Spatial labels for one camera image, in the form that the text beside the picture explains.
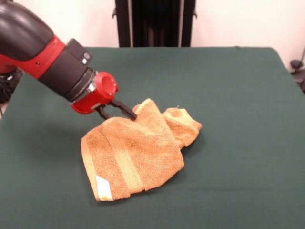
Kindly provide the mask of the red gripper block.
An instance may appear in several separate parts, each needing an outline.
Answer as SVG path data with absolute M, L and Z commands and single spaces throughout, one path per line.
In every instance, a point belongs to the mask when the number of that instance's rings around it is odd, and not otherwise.
M 115 100 L 115 93 L 118 91 L 118 84 L 115 78 L 107 72 L 99 72 L 94 77 L 86 90 L 72 104 L 72 109 L 82 115 L 87 115 L 95 111 L 103 119 L 110 116 L 105 112 L 105 107 L 111 105 L 129 119 L 136 120 L 137 114 L 124 103 Z

